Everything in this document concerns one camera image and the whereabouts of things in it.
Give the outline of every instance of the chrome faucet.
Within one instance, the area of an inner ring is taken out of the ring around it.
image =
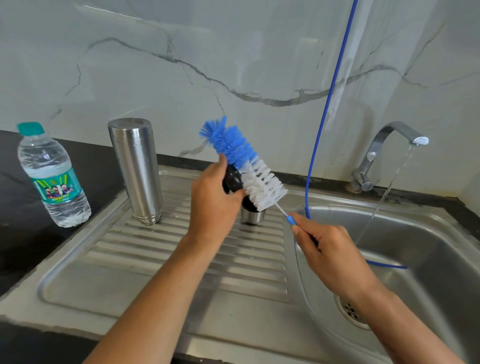
[[[385,139],[390,133],[396,130],[404,137],[408,139],[413,146],[426,146],[428,144],[428,138],[423,136],[416,130],[409,127],[402,121],[393,121],[385,125],[377,135],[373,138],[370,147],[367,150],[367,154],[363,157],[362,162],[358,168],[352,171],[352,181],[350,182],[350,189],[353,192],[370,191],[373,188],[373,183],[368,178],[367,173],[370,170],[370,166],[373,160],[380,152]]]

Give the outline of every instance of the green label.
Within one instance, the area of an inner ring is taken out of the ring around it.
[[[82,191],[73,168],[58,176],[42,179],[31,178],[31,180],[47,204],[70,201]]]

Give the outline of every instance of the forearm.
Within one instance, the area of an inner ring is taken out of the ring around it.
[[[355,302],[396,363],[462,363],[391,291],[380,287]]]
[[[193,295],[214,246],[185,237],[85,361],[170,363]]]

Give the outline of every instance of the bottle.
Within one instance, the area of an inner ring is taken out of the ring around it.
[[[65,148],[38,122],[22,122],[17,128],[24,136],[18,159],[52,220],[63,228],[87,221],[92,211]]]

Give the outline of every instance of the water stream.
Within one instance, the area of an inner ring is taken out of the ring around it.
[[[400,166],[398,167],[398,169],[396,170],[395,172],[395,175],[393,176],[392,178],[392,181],[390,182],[390,184],[388,185],[384,195],[382,196],[382,198],[380,199],[380,202],[378,203],[376,209],[374,210],[372,216],[370,216],[369,220],[367,221],[367,223],[365,224],[365,227],[363,228],[361,234],[359,235],[359,237],[355,240],[355,245],[358,245],[361,241],[361,239],[363,238],[363,236],[365,235],[365,232],[367,231],[368,227],[370,226],[372,220],[373,220],[373,217],[375,216],[375,214],[378,212],[378,210],[380,209],[380,207],[382,206],[382,203],[384,202],[384,200],[386,199],[388,193],[390,192],[390,190],[392,189],[392,185],[393,185],[393,181],[395,181],[395,177],[398,175],[398,173],[400,172],[400,170],[407,164],[407,160],[408,160],[408,157],[410,156],[410,151],[412,150],[412,147],[413,145],[410,145],[410,147],[408,148],[407,150],[407,153],[405,154],[405,157],[403,159],[403,163],[400,164]]]

